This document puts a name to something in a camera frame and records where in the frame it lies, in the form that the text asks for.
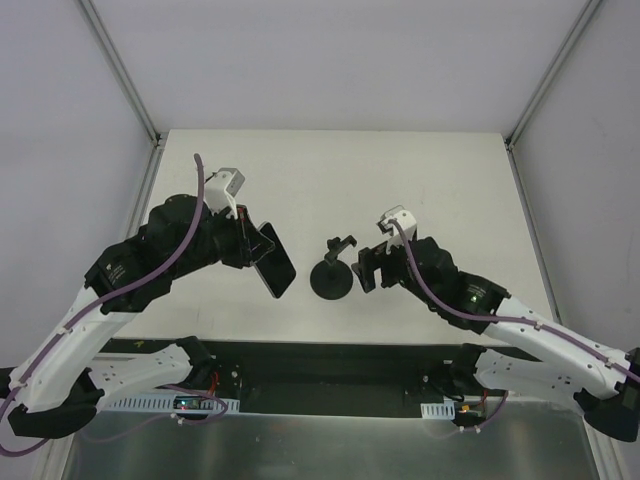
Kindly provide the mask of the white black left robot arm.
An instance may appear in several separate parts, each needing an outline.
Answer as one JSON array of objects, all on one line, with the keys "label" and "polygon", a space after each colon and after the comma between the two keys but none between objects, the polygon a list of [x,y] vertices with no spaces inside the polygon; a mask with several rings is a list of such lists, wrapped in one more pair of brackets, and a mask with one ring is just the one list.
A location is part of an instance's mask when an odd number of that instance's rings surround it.
[{"label": "white black left robot arm", "polygon": [[195,336],[171,342],[121,366],[100,368],[97,353],[172,284],[221,263],[255,268],[275,297],[295,277],[273,228],[255,226],[246,206],[211,211],[180,194],[154,207],[137,233],[105,249],[76,300],[40,350],[1,371],[1,414],[18,437],[71,435],[105,407],[155,387],[204,387],[215,362]]}]

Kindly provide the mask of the light blue smartphone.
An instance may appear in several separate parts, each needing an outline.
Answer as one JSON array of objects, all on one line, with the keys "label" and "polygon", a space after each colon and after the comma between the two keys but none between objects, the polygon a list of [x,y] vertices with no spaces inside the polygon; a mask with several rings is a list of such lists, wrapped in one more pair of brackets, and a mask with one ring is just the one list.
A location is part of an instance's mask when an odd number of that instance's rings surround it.
[{"label": "light blue smartphone", "polygon": [[256,270],[270,294],[280,299],[296,279],[297,272],[273,225],[264,222],[259,232],[273,242],[274,249],[257,262]]}]

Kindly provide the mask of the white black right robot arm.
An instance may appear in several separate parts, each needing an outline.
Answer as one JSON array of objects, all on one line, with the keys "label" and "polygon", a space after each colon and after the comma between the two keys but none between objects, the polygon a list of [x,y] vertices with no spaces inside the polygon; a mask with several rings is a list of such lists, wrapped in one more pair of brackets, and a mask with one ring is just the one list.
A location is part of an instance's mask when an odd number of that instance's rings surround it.
[{"label": "white black right robot arm", "polygon": [[638,350],[609,347],[546,320],[504,287],[460,270],[431,237],[364,248],[352,269],[364,292],[399,285],[451,326],[525,353],[516,358],[464,345],[449,368],[457,392],[523,393],[576,412],[613,439],[637,440]]}]

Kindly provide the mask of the black phone stand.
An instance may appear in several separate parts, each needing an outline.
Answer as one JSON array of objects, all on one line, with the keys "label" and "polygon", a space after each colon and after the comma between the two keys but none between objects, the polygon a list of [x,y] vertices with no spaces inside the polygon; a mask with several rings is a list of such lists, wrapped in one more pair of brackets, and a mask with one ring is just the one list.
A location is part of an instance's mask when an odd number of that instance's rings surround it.
[{"label": "black phone stand", "polygon": [[357,240],[348,235],[344,239],[334,237],[327,240],[327,252],[310,273],[313,292],[324,300],[335,301],[344,298],[353,287],[351,268],[339,259],[339,255],[349,246],[355,247]]}]

